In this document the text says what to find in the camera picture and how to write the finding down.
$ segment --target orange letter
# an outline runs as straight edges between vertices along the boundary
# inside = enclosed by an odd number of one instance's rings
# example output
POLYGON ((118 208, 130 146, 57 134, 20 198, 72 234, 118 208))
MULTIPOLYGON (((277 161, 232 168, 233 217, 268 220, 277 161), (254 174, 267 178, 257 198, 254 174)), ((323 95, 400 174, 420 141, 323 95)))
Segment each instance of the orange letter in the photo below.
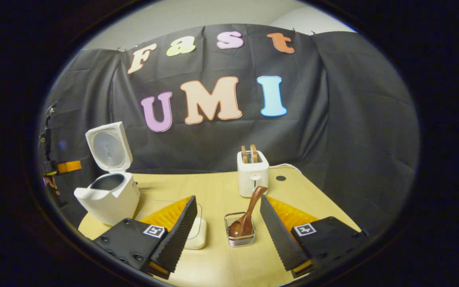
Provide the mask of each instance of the orange letter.
POLYGON ((155 50, 157 48, 157 44, 151 44, 150 46, 146 46, 142 49, 139 49, 133 53, 132 65, 131 68, 127 71, 127 73, 133 73, 135 71, 139 71, 143 64, 141 64, 141 60, 146 62, 148 60, 148 56, 150 56, 150 51, 155 50))
POLYGON ((185 123, 193 125, 203 121, 203 116, 198 113, 198 106, 206 117, 212 120, 219 103, 221 111, 217 114, 217 118, 221 120, 240 118, 242 111, 238 109, 237 95, 235 94, 237 83, 237 77, 222 77, 217 80, 212 94, 208 93, 199 81, 183 83, 180 89, 185 91, 187 99, 187 117, 185 118, 185 123))
POLYGON ((293 49, 292 47, 288 47, 286 45, 286 42, 291 43, 292 40, 290 38, 286 38, 285 36, 283 36, 282 33, 268 34, 267 37, 272 38, 272 41, 274 42, 274 47, 279 51, 288 54, 295 52, 295 49, 293 49))

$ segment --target brown spoon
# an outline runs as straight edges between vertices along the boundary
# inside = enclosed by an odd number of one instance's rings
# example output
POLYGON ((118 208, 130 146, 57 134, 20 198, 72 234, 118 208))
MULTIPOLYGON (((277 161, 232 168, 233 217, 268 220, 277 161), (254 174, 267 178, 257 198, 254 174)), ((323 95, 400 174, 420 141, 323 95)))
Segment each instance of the brown spoon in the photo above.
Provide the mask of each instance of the brown spoon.
POLYGON ((256 203, 261 198, 262 194, 264 194, 267 190, 268 188, 266 187, 256 187, 255 191, 253 192, 253 196, 251 197, 251 201, 249 202, 249 207, 247 208, 247 211, 244 213, 244 215, 242 215, 241 218, 237 219, 229 227, 229 236, 249 236, 253 233, 253 222, 251 222, 251 214, 253 213, 253 209, 256 203))

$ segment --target metal basket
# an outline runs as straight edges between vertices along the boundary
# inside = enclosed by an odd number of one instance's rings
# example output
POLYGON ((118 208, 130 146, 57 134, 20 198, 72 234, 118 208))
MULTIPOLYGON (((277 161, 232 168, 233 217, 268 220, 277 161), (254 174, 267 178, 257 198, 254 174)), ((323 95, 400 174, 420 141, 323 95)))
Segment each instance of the metal basket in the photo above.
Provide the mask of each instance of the metal basket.
POLYGON ((255 221, 251 216, 251 223, 253 224, 253 233, 248 236, 238 236, 238 237, 231 237, 228 235, 228 231, 230 230, 230 226, 233 222, 238 220, 239 218, 244 215, 245 212, 235 212, 234 214, 226 214, 224 217, 224 224, 226 225, 226 236, 228 237, 228 243, 232 247, 242 247, 251 245, 255 241, 256 236, 256 228, 255 228, 255 221))

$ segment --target table surface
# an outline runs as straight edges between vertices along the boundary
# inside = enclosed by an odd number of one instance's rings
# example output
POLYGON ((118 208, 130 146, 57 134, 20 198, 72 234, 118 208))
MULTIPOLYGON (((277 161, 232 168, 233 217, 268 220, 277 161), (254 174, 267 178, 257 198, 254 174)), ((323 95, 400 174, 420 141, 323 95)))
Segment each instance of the table surface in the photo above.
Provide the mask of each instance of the table surface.
MULTIPOLYGON (((253 212, 256 238, 252 245, 231 247, 226 237, 224 216, 245 211, 249 198, 238 192, 237 172, 189 175, 134 174, 141 197, 135 219, 164 207, 165 201, 177 201, 191 195, 202 206, 206 220, 206 245, 202 249, 184 249, 169 284, 186 287, 212 286, 279 286, 293 281, 285 271, 260 214, 258 201, 253 212)), ((311 181, 292 167, 276 167, 269 171, 267 196, 280 200, 317 218, 334 216, 357 231, 361 229, 311 181), (286 180, 278 181, 277 176, 286 180)), ((109 230, 109 225, 86 214, 79 231, 95 239, 109 230)))

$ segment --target black fabric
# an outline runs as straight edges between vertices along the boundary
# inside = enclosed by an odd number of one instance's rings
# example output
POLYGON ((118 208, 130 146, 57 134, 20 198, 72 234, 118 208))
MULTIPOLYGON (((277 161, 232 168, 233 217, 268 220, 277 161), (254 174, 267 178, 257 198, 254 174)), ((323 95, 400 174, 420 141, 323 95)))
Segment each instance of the black fabric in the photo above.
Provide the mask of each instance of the black fabric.
MULTIPOLYGON (((255 144, 270 165, 291 163, 320 187, 362 228, 379 230, 408 194, 417 164, 415 111, 401 78, 388 61, 359 34, 330 32, 308 36, 251 24, 185 29, 153 39, 129 51, 80 51, 57 80, 45 106, 58 101, 50 120, 51 159, 90 157, 84 134, 109 122, 124 123, 133 154, 133 173, 206 173, 236 171, 240 146, 255 144), (239 31, 244 45, 219 49, 217 35, 239 31), (291 38, 293 54, 275 49, 269 33, 291 38), (173 57, 171 42, 195 37, 196 49, 173 57), (153 43, 143 67, 128 74, 133 52, 153 43), (217 116, 187 125, 185 82, 198 80, 209 93, 221 77, 238 78, 241 118, 217 116), (282 78, 280 92, 287 114, 266 117, 260 76, 282 78), (164 118, 157 96, 171 92, 173 124, 165 132, 146 125, 141 101, 153 96, 155 119, 164 118)), ((73 196, 103 174, 90 166, 69 174, 60 187, 71 209, 73 196)))

